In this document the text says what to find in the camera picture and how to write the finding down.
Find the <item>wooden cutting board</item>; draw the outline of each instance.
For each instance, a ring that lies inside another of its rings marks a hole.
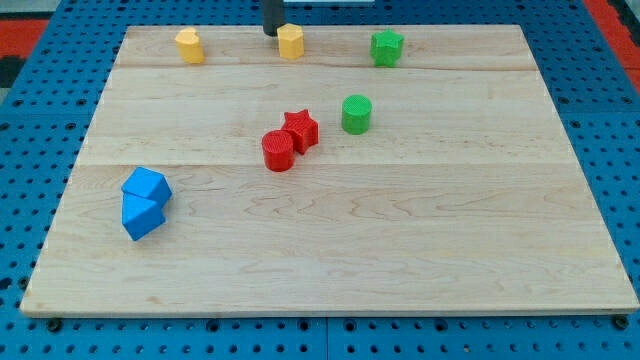
[[[637,297],[518,26],[305,27],[278,56],[260,27],[131,27],[22,310],[34,317],[624,313]],[[373,102],[346,134],[340,106]],[[320,144],[263,165],[260,139],[308,108]],[[136,166],[174,191],[138,242],[120,223]]]

